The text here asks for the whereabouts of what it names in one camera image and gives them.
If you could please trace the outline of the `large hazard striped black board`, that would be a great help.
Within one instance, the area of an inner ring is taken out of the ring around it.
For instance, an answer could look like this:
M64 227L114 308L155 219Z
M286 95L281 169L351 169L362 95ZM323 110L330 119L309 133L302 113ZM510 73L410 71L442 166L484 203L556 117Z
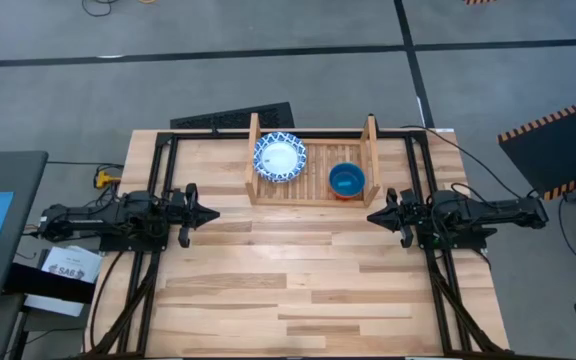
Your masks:
M497 142L542 199L576 190L576 104L505 131Z

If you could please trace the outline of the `grey desk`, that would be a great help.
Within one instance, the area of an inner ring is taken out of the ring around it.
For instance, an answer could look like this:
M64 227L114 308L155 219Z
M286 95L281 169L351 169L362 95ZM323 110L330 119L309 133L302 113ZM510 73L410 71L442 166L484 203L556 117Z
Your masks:
M47 163L45 151L0 152L0 193L11 197L0 216L0 294Z

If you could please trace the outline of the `black aluminium table frame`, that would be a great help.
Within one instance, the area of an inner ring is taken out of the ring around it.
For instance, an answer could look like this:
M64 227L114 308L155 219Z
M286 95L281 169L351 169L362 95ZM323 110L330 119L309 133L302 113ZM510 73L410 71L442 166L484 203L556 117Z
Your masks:
M475 340L432 288L434 254L367 221L389 187L422 195L465 178L458 151L413 129L377 130L382 188L366 208L253 205L253 129L137 130L121 188L198 187L220 217L175 235L155 285L111 346L137 358L440 355Z

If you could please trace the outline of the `teal plastic bowl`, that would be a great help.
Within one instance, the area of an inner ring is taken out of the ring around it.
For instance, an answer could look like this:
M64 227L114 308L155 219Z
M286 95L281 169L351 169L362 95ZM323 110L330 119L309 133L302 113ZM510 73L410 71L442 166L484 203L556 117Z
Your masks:
M339 163L329 173L329 185L337 197L352 198L359 195L365 186L363 170L353 163Z

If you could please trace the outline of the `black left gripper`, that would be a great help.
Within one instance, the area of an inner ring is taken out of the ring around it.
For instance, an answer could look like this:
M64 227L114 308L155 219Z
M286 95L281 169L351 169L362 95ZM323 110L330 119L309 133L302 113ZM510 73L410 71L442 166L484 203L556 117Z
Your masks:
M197 221L194 214L195 207L197 212L202 215ZM182 248L190 247L189 233L195 223L196 227L199 228L218 219L220 215L218 211L197 203L196 194L173 194L170 201L170 213L171 222L181 226L178 242Z

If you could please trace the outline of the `blue patterned paper bowl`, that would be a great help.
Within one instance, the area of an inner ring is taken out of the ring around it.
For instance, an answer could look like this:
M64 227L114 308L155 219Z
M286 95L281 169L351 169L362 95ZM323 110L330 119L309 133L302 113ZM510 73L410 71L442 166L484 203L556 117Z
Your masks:
M266 181L290 182L302 173L306 163L306 146L292 133L272 132L262 136L254 144L253 169Z

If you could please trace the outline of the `wooden slatted shelf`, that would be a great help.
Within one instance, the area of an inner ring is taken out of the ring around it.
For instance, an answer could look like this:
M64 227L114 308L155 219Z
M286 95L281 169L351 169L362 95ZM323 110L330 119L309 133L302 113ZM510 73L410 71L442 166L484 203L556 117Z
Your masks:
M382 188L378 160L377 121L369 115L362 130L341 132L291 129L307 149L307 163L302 173L286 183L262 179L253 169L252 160L244 171L245 189L253 205L357 207L371 205ZM337 200L329 185L333 166L349 162L365 175L363 201Z

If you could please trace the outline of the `yellow power connector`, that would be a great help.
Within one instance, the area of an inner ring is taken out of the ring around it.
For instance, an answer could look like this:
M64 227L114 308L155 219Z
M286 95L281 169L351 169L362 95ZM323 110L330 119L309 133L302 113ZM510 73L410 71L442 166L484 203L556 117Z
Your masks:
M105 170L98 171L93 180L93 185L96 189L103 189L110 185L119 184L121 178L108 174Z

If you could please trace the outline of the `printed white paper sheet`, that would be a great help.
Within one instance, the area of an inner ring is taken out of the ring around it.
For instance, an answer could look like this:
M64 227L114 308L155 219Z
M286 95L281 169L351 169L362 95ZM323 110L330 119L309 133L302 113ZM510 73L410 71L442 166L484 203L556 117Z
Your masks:
M94 283L100 273L102 257L79 246L53 247L41 270L62 277Z

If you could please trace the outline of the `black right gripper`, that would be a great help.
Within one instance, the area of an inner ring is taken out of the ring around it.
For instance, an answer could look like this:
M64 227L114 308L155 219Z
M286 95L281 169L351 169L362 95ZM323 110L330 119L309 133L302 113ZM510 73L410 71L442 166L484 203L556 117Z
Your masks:
M397 218L376 219L379 217L398 217L399 204L396 202L387 203L383 209L370 214L368 221L391 232L400 230L402 235L401 245L403 248L409 248L414 239L411 227L419 224L423 215L422 204L413 189L407 189L401 192L400 210L401 229L400 221Z

